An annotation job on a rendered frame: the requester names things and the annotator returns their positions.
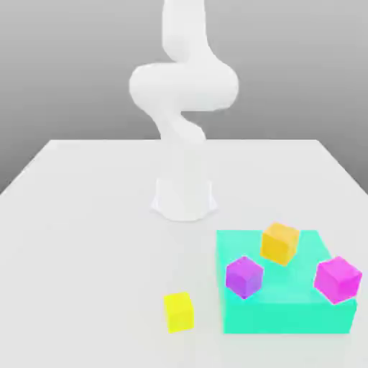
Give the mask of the small purple cube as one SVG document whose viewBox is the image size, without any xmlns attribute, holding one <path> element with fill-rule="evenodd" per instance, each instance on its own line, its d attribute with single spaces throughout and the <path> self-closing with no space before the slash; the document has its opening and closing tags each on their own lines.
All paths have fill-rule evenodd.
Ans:
<svg viewBox="0 0 368 368">
<path fill-rule="evenodd" d="M 226 267 L 226 287 L 247 299 L 262 287 L 264 268 L 248 257 L 240 257 Z"/>
</svg>

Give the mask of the small orange cube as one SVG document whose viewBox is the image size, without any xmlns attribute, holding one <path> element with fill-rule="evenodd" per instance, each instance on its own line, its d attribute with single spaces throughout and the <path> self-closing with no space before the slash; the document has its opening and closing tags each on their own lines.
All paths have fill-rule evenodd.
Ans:
<svg viewBox="0 0 368 368">
<path fill-rule="evenodd" d="M 297 229 L 274 222 L 262 233 L 260 255 L 285 267 L 297 252 L 299 236 Z"/>
</svg>

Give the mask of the small magenta cube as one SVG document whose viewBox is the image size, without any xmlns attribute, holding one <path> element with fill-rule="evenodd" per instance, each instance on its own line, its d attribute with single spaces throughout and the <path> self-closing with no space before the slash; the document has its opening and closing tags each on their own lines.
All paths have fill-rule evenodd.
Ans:
<svg viewBox="0 0 368 368">
<path fill-rule="evenodd" d="M 354 298 L 359 290 L 362 272 L 342 257 L 320 262 L 313 283 L 315 289 L 336 305 Z"/>
</svg>

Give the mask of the small yellow cube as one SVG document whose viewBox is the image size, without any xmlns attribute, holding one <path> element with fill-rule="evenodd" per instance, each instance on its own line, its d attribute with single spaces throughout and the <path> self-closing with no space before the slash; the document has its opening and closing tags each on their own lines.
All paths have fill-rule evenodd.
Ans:
<svg viewBox="0 0 368 368">
<path fill-rule="evenodd" d="M 163 298 L 167 329 L 170 333 L 194 327 L 194 308 L 187 292 L 165 295 Z"/>
</svg>

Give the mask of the large turquoise box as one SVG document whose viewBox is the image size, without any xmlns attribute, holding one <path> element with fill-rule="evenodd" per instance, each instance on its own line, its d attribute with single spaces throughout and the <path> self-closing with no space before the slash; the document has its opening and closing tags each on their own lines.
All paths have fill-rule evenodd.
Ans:
<svg viewBox="0 0 368 368">
<path fill-rule="evenodd" d="M 283 267 L 261 257 L 262 231 L 218 230 L 216 275 L 226 334 L 347 334 L 357 301 L 332 304 L 313 282 L 320 262 L 331 258 L 316 230 L 300 232 L 298 250 Z M 262 287 L 247 299 L 226 287 L 226 268 L 246 256 L 264 270 Z"/>
</svg>

